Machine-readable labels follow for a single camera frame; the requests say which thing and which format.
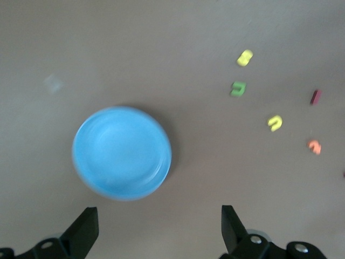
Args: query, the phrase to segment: plastic plate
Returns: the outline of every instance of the plastic plate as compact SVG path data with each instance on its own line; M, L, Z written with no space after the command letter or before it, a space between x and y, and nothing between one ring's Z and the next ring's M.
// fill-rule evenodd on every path
M74 166L86 185L117 200L136 200L162 184L171 164L169 139L148 114L131 107L96 112L75 135Z

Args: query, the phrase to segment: blue plate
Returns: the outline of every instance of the blue plate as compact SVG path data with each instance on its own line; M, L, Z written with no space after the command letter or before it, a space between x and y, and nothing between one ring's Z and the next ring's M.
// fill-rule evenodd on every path
M125 106L96 112L73 142L74 166L86 185L118 200L136 200L162 184L171 164L169 139L148 114Z

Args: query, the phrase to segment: screw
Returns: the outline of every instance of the screw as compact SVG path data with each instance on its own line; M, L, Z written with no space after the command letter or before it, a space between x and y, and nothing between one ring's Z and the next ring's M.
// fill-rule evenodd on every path
M301 253L308 252L308 248L306 248L306 246L304 246L303 244L295 244L295 248L298 252L301 252Z
M254 243L254 244L261 244L262 241L261 241L261 238L259 238L258 236L252 236L250 238L250 240Z

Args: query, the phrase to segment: red foam piece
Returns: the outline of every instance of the red foam piece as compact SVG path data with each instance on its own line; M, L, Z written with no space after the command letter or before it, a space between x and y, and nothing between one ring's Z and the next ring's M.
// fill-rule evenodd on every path
M312 105L318 104L320 96L321 96L322 91L321 90L315 90L312 100L310 101L310 103Z

